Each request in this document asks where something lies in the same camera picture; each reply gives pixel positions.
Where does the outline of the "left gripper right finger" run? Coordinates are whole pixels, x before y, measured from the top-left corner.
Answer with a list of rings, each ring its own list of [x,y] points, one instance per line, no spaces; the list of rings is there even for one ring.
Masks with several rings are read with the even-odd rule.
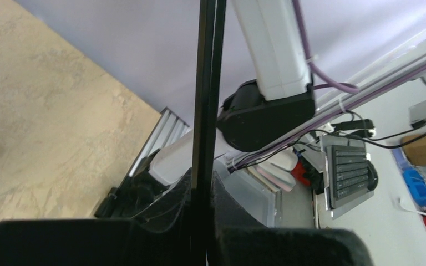
[[[363,241],[343,229],[269,228],[212,175],[214,236],[209,265],[373,265]]]

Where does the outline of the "beige umbrella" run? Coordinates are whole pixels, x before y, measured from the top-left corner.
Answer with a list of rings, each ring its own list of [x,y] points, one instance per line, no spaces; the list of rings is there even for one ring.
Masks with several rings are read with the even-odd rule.
[[[200,1],[191,183],[191,264],[206,265],[226,1]]]

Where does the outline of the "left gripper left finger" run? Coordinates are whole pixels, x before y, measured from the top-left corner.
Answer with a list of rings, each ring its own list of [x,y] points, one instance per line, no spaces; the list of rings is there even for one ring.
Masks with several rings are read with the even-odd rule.
[[[173,188],[129,219],[0,222],[0,265],[176,265],[186,257],[182,211],[187,171]]]

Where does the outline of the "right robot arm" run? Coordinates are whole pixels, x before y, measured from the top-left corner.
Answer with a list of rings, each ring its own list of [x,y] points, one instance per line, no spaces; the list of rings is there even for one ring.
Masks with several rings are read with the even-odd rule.
[[[189,169],[210,176],[213,160],[255,152],[315,114],[313,71],[298,1],[233,1],[256,72],[219,103],[225,1],[201,1],[194,128],[151,155],[146,176],[169,187]]]

